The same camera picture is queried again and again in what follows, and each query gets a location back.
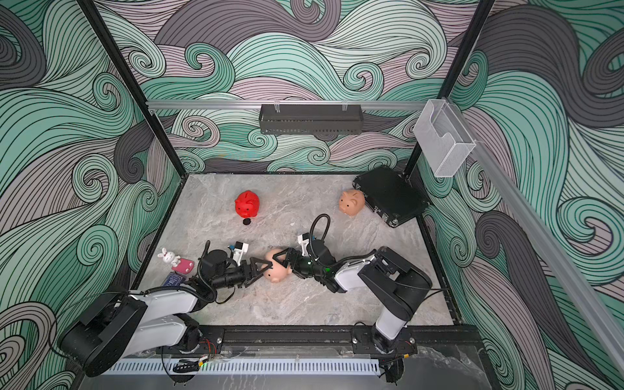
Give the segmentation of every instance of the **red piggy bank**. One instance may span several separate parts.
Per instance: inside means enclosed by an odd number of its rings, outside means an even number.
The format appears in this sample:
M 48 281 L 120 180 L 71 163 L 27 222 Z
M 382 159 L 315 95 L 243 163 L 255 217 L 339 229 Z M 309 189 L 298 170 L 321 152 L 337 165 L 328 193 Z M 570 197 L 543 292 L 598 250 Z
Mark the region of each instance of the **red piggy bank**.
M 236 214 L 243 218 L 251 218 L 258 215 L 260 208 L 260 199 L 251 191 L 245 191 L 234 201 L 236 205 Z

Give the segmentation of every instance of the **blue card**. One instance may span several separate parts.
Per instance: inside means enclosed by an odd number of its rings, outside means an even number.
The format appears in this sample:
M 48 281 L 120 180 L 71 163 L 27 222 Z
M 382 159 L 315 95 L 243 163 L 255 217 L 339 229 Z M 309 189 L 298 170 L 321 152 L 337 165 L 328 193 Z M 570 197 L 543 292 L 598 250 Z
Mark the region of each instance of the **blue card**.
M 167 275 L 167 279 L 162 283 L 163 286 L 179 286 L 184 281 L 184 276 L 178 275 L 175 272 L 170 272 Z

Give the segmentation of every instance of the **piggy bank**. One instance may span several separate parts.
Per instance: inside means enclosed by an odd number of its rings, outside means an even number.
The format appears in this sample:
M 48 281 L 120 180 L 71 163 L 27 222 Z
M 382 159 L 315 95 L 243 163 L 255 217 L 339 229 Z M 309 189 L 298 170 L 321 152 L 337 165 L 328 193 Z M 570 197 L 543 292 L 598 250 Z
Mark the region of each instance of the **piggy bank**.
M 234 201 L 236 214 L 243 218 L 251 218 L 258 215 L 260 209 L 260 199 L 251 191 L 245 191 Z
M 273 267 L 266 270 L 263 276 L 269 281 L 271 281 L 271 283 L 279 283 L 293 272 L 293 270 L 290 269 L 290 265 L 288 265 L 288 267 L 284 267 L 283 265 L 275 261 L 275 259 L 273 258 L 274 254 L 279 253 L 281 251 L 282 251 L 281 249 L 275 248 L 275 249 L 271 249 L 265 255 L 265 260 L 272 262 Z M 285 258 L 286 258 L 286 255 L 280 256 L 280 260 L 284 260 Z
M 349 217 L 353 217 L 364 208 L 364 193 L 358 190 L 343 191 L 343 195 L 338 201 L 338 208 Z

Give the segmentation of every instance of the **pink piggy bank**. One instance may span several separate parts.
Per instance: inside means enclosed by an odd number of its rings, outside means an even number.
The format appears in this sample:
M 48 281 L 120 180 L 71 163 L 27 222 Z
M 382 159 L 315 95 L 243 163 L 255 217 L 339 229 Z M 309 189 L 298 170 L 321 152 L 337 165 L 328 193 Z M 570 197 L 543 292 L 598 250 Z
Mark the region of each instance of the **pink piggy bank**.
M 287 267 L 284 267 L 283 265 L 275 261 L 275 259 L 273 259 L 273 255 L 281 251 L 282 249 L 274 248 L 274 249 L 271 249 L 269 252 L 267 252 L 265 255 L 265 260 L 268 260 L 273 263 L 273 267 L 270 268 L 269 270 L 266 270 L 264 273 L 264 277 L 266 279 L 269 279 L 271 283 L 279 283 L 293 272 L 293 270 L 290 269 L 290 265 L 288 265 Z M 286 255 L 281 255 L 278 258 L 280 260 L 284 260 L 286 258 Z

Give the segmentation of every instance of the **vent grille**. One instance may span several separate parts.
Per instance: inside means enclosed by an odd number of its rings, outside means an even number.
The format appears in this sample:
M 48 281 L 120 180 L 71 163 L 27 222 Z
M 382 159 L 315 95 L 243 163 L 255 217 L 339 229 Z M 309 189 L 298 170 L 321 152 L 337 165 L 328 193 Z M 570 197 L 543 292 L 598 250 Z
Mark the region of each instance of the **vent grille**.
M 165 360 L 167 371 L 180 359 Z M 165 375 L 160 358 L 119 360 L 103 375 Z M 247 359 L 213 361 L 200 368 L 200 375 L 380 375 L 377 359 Z

